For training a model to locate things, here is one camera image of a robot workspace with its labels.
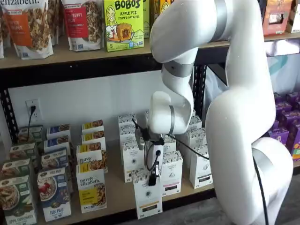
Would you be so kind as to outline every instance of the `power cord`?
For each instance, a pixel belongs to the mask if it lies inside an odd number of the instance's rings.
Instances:
[[[36,110],[36,106],[32,105],[30,107],[30,117],[29,117],[29,122],[28,122],[28,132],[27,132],[26,142],[28,142],[28,139],[29,139],[29,129],[30,129],[31,118],[32,118],[32,115],[33,115],[33,113],[34,113],[35,110]]]

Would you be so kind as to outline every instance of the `white wall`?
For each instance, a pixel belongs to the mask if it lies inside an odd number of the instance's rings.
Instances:
[[[9,93],[19,127],[29,120],[25,101],[39,98],[44,126],[71,123],[72,141],[78,144],[80,124],[98,119],[104,120],[107,139],[118,139],[117,116],[143,113],[157,90],[181,100],[163,85],[160,71],[13,88]]]

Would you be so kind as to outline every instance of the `floor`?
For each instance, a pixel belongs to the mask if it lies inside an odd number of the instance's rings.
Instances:
[[[276,225],[300,224],[300,175],[293,176]],[[212,198],[122,225],[233,225]]]

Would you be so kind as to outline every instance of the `bobo's apple pie box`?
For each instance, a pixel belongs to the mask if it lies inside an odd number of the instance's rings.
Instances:
[[[144,47],[143,0],[104,0],[107,51]]]

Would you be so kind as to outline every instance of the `product label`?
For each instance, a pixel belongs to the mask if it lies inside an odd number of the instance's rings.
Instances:
[[[64,12],[68,37],[87,38],[89,33],[86,7],[81,4],[68,4],[65,5]]]

